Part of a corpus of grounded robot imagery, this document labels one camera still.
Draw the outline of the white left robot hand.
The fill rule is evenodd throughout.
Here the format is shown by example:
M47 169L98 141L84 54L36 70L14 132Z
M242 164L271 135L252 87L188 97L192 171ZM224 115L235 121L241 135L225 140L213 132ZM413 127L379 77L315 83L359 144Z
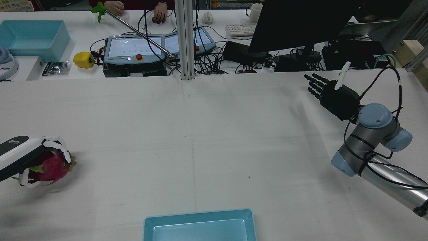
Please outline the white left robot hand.
M17 136L1 143L1 181L10 177L32 188L53 184L76 165L75 157L58 136Z

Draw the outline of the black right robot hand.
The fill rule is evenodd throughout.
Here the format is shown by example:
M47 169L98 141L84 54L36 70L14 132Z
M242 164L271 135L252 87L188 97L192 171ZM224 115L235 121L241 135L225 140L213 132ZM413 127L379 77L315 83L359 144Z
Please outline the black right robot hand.
M349 120L356 123L354 116L363 107L357 92L343 84L344 77L351 62L347 61L339 73L338 80L328 80L318 74L307 74L304 77L309 81L308 91L315 96L320 104L340 120Z

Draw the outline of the person left hand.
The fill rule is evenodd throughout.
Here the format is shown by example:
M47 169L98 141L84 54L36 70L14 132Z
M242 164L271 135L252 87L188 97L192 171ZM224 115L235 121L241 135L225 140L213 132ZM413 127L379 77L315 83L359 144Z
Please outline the person left hand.
M166 2L159 2L154 8L153 23L165 23L167 19L168 5Z

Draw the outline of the person right hand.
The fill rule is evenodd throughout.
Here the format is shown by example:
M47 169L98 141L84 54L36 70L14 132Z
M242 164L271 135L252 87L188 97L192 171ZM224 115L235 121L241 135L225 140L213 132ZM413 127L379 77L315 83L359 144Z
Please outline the person right hand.
M122 16L125 12L124 3L122 1L105 1L104 7L115 16Z

